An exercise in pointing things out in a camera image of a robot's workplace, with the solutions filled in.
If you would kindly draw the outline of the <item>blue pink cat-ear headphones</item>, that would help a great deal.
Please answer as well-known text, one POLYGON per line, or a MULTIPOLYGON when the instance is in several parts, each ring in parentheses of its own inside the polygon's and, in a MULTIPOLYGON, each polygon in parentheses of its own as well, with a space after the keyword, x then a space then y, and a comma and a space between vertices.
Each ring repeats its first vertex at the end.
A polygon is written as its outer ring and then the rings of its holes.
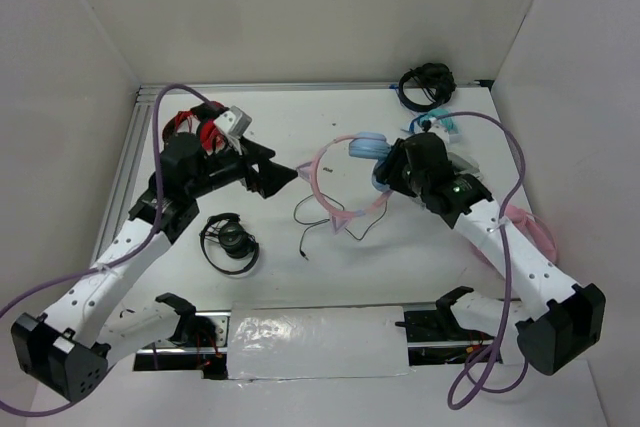
POLYGON ((309 262, 333 247, 350 256, 385 250, 391 192, 372 179, 390 150, 375 132, 333 138, 308 132, 290 138, 298 179, 291 188, 291 222, 297 227, 298 257, 309 262))

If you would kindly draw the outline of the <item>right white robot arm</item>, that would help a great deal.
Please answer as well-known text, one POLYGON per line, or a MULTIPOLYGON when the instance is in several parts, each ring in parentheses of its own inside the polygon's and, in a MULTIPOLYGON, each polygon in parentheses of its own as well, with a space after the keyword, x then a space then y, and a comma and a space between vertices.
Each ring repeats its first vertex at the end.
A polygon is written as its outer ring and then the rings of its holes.
POLYGON ((433 133, 399 139, 373 173, 391 191, 415 198, 461 234, 495 267, 519 304, 509 310, 505 336, 516 360, 551 376, 596 344, 606 298, 559 270, 500 211, 490 191, 459 172, 433 133))

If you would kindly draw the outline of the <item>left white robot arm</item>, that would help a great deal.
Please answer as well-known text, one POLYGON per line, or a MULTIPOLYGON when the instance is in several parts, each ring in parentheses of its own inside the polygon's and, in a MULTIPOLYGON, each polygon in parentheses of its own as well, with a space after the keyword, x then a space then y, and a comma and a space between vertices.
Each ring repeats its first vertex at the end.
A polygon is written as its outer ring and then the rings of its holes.
POLYGON ((37 316, 11 327, 20 368, 70 404, 88 397, 121 358, 164 336, 176 346, 196 337, 194 306, 171 293, 110 322, 142 274, 199 213, 197 200, 233 182, 269 198, 297 173, 273 162, 273 150, 246 138, 209 154, 194 134, 179 133, 154 153, 155 173, 112 244, 75 285, 37 316))

